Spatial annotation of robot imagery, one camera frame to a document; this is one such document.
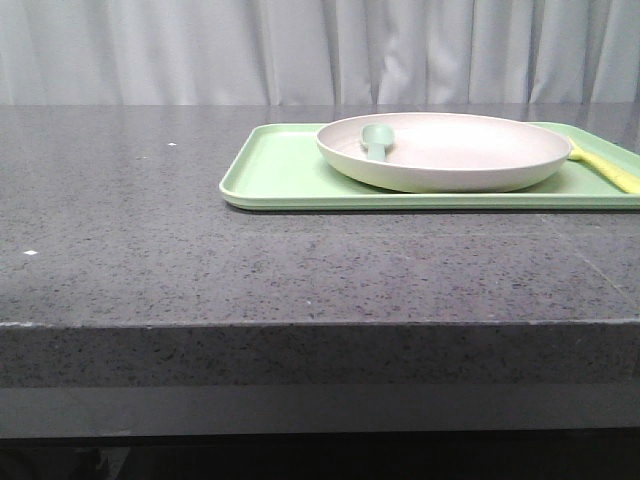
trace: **countertop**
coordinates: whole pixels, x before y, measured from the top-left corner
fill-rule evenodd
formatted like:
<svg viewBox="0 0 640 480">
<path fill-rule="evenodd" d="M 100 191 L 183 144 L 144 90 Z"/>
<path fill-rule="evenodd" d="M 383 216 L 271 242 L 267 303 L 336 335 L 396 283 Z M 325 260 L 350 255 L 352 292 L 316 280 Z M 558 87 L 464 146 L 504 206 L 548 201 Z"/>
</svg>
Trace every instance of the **countertop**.
<svg viewBox="0 0 640 480">
<path fill-rule="evenodd" d="M 0 107 L 0 387 L 637 378 L 636 211 L 258 214 L 218 192 L 258 125 L 388 111 L 640 152 L 639 104 Z"/>
</svg>

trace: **yellow utensil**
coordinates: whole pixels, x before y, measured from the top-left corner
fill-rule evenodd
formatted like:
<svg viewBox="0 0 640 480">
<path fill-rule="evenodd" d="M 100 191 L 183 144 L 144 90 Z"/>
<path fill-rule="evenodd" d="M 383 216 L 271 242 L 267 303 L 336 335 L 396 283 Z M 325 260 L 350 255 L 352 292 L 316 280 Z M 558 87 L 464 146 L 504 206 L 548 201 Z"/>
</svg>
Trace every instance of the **yellow utensil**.
<svg viewBox="0 0 640 480">
<path fill-rule="evenodd" d="M 627 172 L 600 155 L 583 150 L 572 139 L 569 139 L 569 141 L 573 146 L 569 160 L 586 163 L 623 192 L 640 193 L 640 177 Z"/>
</svg>

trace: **white curtain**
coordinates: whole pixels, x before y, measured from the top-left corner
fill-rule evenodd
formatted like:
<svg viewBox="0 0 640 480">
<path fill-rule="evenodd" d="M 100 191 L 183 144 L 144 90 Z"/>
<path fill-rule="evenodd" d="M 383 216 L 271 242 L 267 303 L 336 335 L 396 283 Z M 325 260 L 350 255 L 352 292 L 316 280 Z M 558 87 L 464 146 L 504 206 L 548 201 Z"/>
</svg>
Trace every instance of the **white curtain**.
<svg viewBox="0 0 640 480">
<path fill-rule="evenodd" d="M 0 104 L 639 99 L 640 0 L 0 0 Z"/>
</svg>

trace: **beige plate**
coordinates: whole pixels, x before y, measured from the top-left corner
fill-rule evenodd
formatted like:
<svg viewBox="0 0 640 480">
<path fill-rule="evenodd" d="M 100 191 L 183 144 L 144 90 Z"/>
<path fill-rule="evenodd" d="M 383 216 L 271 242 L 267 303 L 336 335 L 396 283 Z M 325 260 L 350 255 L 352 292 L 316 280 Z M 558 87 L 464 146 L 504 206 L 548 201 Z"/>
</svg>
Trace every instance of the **beige plate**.
<svg viewBox="0 0 640 480">
<path fill-rule="evenodd" d="M 360 130 L 395 132 L 386 162 L 366 159 Z M 508 192 L 555 173 L 571 153 L 564 135 L 514 120 L 454 113 L 383 113 L 320 129 L 329 164 L 361 182 L 402 192 Z"/>
</svg>

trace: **green tray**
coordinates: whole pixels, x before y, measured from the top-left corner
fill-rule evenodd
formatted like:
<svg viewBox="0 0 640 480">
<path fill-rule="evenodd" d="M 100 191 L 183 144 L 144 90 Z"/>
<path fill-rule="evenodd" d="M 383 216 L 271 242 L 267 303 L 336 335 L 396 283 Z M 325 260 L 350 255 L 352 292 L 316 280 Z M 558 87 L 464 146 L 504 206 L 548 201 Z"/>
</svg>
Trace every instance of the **green tray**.
<svg viewBox="0 0 640 480">
<path fill-rule="evenodd" d="M 579 128 L 538 122 L 570 135 L 583 148 L 640 175 L 640 156 Z M 640 195 L 623 193 L 580 162 L 567 161 L 547 180 L 510 193 L 398 193 L 334 170 L 316 146 L 324 124 L 272 124 L 251 132 L 220 182 L 230 204 L 249 210 L 362 209 L 638 209 Z"/>
</svg>

